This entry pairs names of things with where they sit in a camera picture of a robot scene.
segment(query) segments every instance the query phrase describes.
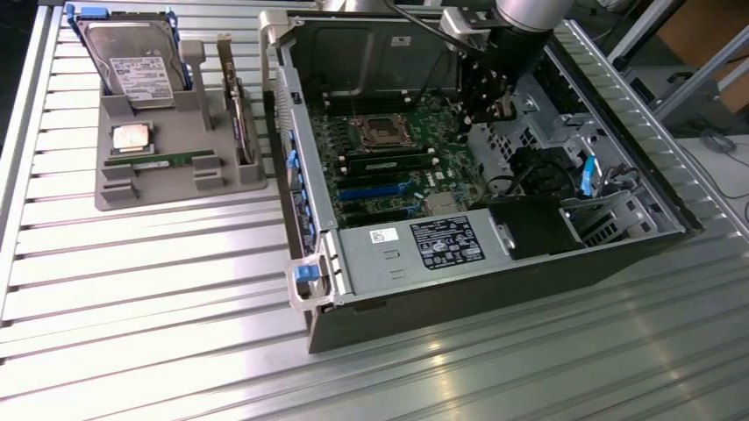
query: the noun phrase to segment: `blue pcie slot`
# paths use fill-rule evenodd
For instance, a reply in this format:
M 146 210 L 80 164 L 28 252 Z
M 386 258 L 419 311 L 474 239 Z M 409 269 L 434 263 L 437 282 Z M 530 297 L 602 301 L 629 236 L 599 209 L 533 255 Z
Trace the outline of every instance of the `blue pcie slot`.
M 348 201 L 374 197 L 402 196 L 406 193 L 409 184 L 411 184 L 411 182 L 402 182 L 401 184 L 372 187 L 370 189 L 342 190 L 338 192 L 338 200 Z

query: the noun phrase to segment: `white label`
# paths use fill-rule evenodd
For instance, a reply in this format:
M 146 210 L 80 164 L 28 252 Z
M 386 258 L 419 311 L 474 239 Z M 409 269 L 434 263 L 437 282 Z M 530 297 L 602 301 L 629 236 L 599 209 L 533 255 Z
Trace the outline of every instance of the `white label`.
M 172 98 L 172 87 L 162 57 L 115 58 L 109 61 L 119 86 L 130 101 Z
M 411 45 L 411 37 L 394 37 L 393 41 L 390 42 L 390 46 L 410 46 Z
M 398 231 L 394 228 L 385 228 L 383 230 L 370 231 L 372 244 L 385 243 L 386 241 L 398 240 Z
M 168 161 L 144 162 L 143 164 L 134 164 L 132 169 L 154 169 L 154 168 L 167 168 Z
M 382 168 L 393 168 L 398 165 L 398 162 L 383 162 L 382 164 L 371 164 L 364 167 L 364 169 L 382 169 Z

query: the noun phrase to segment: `metal slotted surface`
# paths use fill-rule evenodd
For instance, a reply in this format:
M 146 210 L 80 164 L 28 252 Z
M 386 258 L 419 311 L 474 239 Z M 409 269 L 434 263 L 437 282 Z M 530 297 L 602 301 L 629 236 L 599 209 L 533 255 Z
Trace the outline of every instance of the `metal slotted surface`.
M 254 29 L 270 3 L 170 6 L 186 38 L 232 33 L 264 133 Z M 252 193 L 93 209 L 97 76 L 71 31 L 57 31 L 60 9 L 49 15 L 29 134 L 7 192 L 0 419 L 749 415 L 746 243 L 668 137 L 648 135 L 630 92 L 571 26 L 558 37 L 583 71 L 605 75 L 595 83 L 614 109 L 630 113 L 628 125 L 644 125 L 642 145 L 706 233 L 594 288 L 307 355 L 303 318 L 280 278 L 288 250 L 272 179 Z M 207 51 L 206 80 L 216 84 L 211 45 Z

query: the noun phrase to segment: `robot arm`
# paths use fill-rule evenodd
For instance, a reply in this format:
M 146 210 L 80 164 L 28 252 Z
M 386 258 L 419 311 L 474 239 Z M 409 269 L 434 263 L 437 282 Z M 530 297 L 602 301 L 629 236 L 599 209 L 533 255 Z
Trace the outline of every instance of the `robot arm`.
M 497 0 L 489 11 L 449 7 L 441 32 L 386 2 L 393 11 L 441 36 L 459 56 L 461 131 L 514 119 L 510 101 L 518 78 L 531 69 L 574 0 Z

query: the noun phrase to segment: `motherboard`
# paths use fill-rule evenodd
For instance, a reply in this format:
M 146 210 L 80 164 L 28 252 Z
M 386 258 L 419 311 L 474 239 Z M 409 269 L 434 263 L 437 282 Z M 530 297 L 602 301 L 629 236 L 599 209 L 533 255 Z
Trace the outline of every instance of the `motherboard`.
M 425 95 L 399 108 L 382 113 L 358 104 L 346 115 L 324 107 L 310 111 L 343 228 L 461 212 L 485 193 L 478 164 L 458 141 L 450 102 Z

